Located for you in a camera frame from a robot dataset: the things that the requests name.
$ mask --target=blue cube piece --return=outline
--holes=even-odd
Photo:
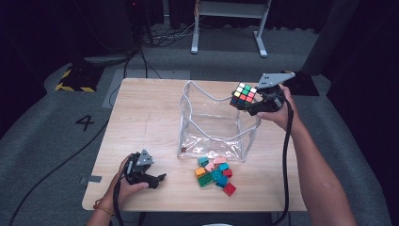
[[[227,176],[221,176],[219,177],[219,179],[217,179],[216,185],[220,187],[225,187],[228,180],[229,178],[227,178]]]
[[[223,176],[222,171],[220,169],[215,169],[211,173],[215,181],[217,181],[217,179]]]
[[[206,167],[206,165],[208,165],[209,163],[209,159],[207,156],[203,156],[199,158],[199,166],[200,167]]]
[[[227,163],[222,163],[219,165],[220,170],[227,170],[229,168],[229,164]]]

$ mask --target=dark background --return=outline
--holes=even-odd
[[[135,15],[129,14],[122,1],[112,6],[104,5],[105,1],[93,2],[77,1],[93,32],[108,46],[128,49],[135,35],[129,18]],[[150,5],[152,23],[162,23],[159,2],[152,1]],[[333,2],[274,1],[266,27],[314,29],[323,33]],[[172,27],[192,23],[193,3],[169,0]],[[331,81],[327,97],[348,125],[383,188],[393,225],[399,224],[395,215],[399,203],[399,185],[395,181],[399,171],[399,16],[395,13],[398,9],[397,1],[360,0],[322,71]],[[105,24],[106,18],[116,14],[117,19]],[[209,23],[237,23],[223,20],[214,18]],[[0,137],[46,94],[43,83],[49,74],[66,63],[80,64],[83,57],[108,54],[88,29],[74,2],[3,1],[0,27]]]

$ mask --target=black floor mat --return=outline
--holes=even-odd
[[[319,96],[319,91],[314,85],[310,75],[306,75],[303,72],[296,72],[295,77],[291,78],[282,83],[282,85],[288,87],[291,94],[298,96]]]

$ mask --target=colorful cube piece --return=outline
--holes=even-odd
[[[214,169],[215,164],[212,162],[209,162],[208,165],[206,165],[205,169],[207,171],[212,171]]]
[[[199,158],[199,166],[200,167],[204,168],[204,167],[206,167],[206,165],[208,165],[208,163],[209,163],[209,159],[207,156],[203,156],[203,157]]]
[[[199,186],[200,187],[205,187],[210,185],[211,183],[214,182],[214,178],[212,178],[212,175],[210,172],[205,173],[205,175],[201,176],[198,178],[199,181]]]
[[[219,156],[214,159],[214,164],[222,164],[226,162],[226,157],[225,156]]]
[[[198,168],[196,169],[196,177],[200,178],[201,176],[205,175],[206,170],[205,168]]]
[[[219,165],[220,170],[227,170],[229,168],[229,164],[227,163],[222,163]]]
[[[215,181],[217,181],[217,179],[223,176],[222,171],[220,169],[215,169],[211,173]]]
[[[223,171],[222,171],[222,174],[225,175],[225,176],[227,176],[228,178],[231,178],[231,177],[232,177],[232,171],[231,171],[231,169],[223,170]]]
[[[225,187],[223,187],[223,191],[230,197],[232,193],[235,191],[235,186],[232,185],[231,183],[227,183]]]
[[[229,180],[229,178],[227,178],[226,176],[223,176],[223,175],[222,175],[221,177],[219,177],[219,178],[217,179],[216,185],[223,188],[223,187],[226,186],[228,180]]]
[[[244,83],[238,84],[237,89],[232,93],[230,105],[249,105],[255,97],[256,89]]]

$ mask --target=white table leg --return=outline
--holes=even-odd
[[[193,43],[191,45],[191,54],[197,54],[199,51],[199,38],[200,38],[199,23],[200,23],[199,16],[195,16],[195,25],[194,25]]]
[[[261,57],[267,57],[266,49],[264,48],[263,41],[262,41],[262,33],[264,24],[266,23],[267,15],[269,14],[271,0],[267,1],[266,5],[264,6],[264,12],[261,19],[261,23],[259,24],[259,31],[254,31],[253,34],[255,36],[256,43],[258,44],[259,53]]]

